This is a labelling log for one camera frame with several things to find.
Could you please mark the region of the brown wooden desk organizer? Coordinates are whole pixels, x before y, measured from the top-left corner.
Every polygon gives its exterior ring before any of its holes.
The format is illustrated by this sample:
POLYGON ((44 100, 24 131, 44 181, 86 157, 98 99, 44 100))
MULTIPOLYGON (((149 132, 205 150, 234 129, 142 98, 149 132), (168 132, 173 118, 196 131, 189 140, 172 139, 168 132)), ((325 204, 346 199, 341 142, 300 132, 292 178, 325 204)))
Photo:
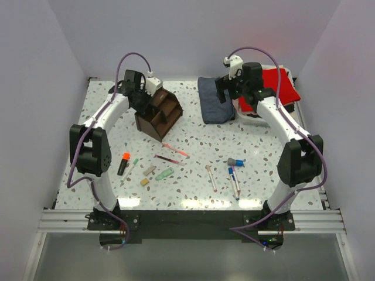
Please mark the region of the brown wooden desk organizer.
POLYGON ((134 114, 137 130, 159 142, 182 115, 183 109, 176 95, 164 88, 155 93, 143 114, 134 114))

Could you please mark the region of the orange black highlighter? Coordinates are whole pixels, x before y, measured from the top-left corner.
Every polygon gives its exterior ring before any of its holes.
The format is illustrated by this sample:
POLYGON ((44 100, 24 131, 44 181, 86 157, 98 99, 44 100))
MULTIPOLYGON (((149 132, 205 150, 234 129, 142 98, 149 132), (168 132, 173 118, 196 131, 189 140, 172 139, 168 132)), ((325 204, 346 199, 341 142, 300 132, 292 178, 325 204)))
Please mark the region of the orange black highlighter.
POLYGON ((122 156, 122 159, 120 161, 120 165, 117 171, 118 176, 122 176, 124 174, 125 168, 127 166, 127 163, 130 159, 130 154, 128 152, 125 152, 122 156))

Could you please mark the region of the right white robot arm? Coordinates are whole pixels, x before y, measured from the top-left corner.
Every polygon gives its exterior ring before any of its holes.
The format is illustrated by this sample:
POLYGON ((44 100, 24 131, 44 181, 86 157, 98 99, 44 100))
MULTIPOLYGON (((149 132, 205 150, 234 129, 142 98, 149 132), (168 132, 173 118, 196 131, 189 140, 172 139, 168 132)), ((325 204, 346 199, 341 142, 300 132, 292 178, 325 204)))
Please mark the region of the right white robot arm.
POLYGON ((226 94, 232 100, 243 97, 283 145, 277 164, 277 187, 265 201, 261 218, 249 224, 250 228, 262 224, 274 230, 282 223, 281 216, 290 211, 297 194, 309 190, 308 183, 322 173, 323 140, 299 126, 282 105, 278 90, 264 86, 260 63, 245 63, 235 57, 224 59, 223 64, 229 73, 215 81, 219 101, 224 103, 226 94))

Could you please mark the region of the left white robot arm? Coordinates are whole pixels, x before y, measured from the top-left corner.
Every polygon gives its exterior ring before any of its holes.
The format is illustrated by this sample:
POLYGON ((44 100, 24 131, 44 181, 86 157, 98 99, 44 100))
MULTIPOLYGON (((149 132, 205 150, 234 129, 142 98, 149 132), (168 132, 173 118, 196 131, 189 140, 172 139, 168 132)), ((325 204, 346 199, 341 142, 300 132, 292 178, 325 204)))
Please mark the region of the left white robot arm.
POLYGON ((162 88, 162 80, 152 73, 126 70, 124 78, 109 89, 103 105, 88 121, 72 125, 69 130, 70 171, 67 187, 79 183, 73 173, 81 173, 88 182, 94 199, 93 211, 87 216, 90 225, 100 229, 125 231, 121 210, 111 187, 108 170, 111 148, 108 134, 118 119, 130 108, 145 112, 152 97, 162 88))

